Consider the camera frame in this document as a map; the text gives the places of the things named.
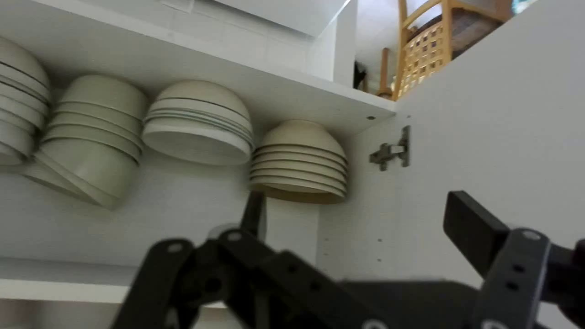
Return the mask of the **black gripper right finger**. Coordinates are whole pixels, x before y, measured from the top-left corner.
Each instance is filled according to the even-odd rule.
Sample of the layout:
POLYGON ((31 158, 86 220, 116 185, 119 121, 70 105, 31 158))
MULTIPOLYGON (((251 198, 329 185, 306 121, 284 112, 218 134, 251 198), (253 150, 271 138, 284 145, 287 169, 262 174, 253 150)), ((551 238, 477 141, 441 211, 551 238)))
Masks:
POLYGON ((448 194, 443 231, 483 278, 470 329, 541 329, 541 304, 585 329, 585 240, 510 229, 465 191, 448 194))

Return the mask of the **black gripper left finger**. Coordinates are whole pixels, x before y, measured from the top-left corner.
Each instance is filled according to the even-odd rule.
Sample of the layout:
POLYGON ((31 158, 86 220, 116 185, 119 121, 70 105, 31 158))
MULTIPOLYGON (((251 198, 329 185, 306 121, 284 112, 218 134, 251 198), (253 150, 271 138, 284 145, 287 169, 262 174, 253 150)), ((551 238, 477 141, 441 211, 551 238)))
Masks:
POLYGON ((222 302, 243 329, 392 329, 392 322, 293 253, 262 240, 265 196, 251 193, 242 222, 196 247, 152 246, 112 329, 190 329, 222 302))

